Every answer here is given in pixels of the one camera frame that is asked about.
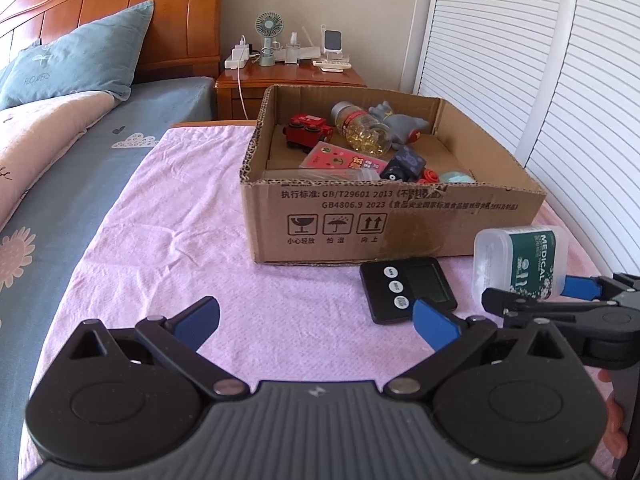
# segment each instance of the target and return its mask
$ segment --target red toy train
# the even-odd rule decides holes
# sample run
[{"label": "red toy train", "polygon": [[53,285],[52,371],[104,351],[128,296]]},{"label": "red toy train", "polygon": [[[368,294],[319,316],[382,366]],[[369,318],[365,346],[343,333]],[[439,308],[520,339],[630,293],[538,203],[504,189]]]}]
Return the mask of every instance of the red toy train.
[{"label": "red toy train", "polygon": [[284,127],[284,134],[287,136],[287,146],[302,148],[302,151],[309,153],[319,141],[330,142],[334,129],[326,124],[326,119],[297,114]]}]

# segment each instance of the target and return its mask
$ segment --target wooden nightstand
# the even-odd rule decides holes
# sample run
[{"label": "wooden nightstand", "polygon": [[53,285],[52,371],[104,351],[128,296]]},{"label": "wooden nightstand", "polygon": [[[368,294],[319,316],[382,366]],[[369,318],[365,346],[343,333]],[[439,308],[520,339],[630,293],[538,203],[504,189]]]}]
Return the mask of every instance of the wooden nightstand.
[{"label": "wooden nightstand", "polygon": [[[325,85],[325,86],[366,86],[362,78],[352,68],[344,72],[322,72],[310,62],[297,65],[276,63],[274,66],[260,66],[247,63],[240,69],[242,97],[249,119],[258,117],[264,91],[271,85]],[[225,70],[216,80],[218,95],[218,119],[244,119],[240,94],[238,92],[238,70]]]}]

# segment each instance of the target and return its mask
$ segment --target human hand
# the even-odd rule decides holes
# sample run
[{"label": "human hand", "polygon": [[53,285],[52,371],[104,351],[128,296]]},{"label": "human hand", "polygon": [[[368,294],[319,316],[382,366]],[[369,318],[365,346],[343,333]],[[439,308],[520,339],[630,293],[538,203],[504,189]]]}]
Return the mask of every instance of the human hand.
[{"label": "human hand", "polygon": [[[598,378],[604,383],[611,382],[611,376],[606,370],[600,370],[598,372]],[[607,398],[606,405],[607,428],[604,431],[602,442],[615,458],[620,459],[626,455],[626,448],[628,446],[626,435],[620,431],[622,422],[625,420],[625,414],[622,408],[616,403],[613,392]]]}]

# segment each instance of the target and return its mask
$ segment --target wine glass icon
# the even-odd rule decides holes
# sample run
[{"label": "wine glass icon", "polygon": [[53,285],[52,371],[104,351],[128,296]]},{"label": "wine glass icon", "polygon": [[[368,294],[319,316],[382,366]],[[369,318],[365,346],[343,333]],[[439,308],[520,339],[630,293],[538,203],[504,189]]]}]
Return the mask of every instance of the wine glass icon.
[{"label": "wine glass icon", "polygon": [[311,225],[314,222],[315,218],[311,217],[297,217],[292,218],[291,221],[300,228],[300,231],[296,231],[297,234],[305,233],[305,227]]}]

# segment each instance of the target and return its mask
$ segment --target fan stand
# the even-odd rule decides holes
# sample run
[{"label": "fan stand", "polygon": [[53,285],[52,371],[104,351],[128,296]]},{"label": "fan stand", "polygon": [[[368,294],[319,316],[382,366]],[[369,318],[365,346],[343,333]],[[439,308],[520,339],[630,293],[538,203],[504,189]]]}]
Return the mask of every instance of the fan stand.
[{"label": "fan stand", "polygon": [[276,59],[273,55],[273,43],[271,38],[264,38],[264,46],[260,52],[260,66],[273,66]]}]

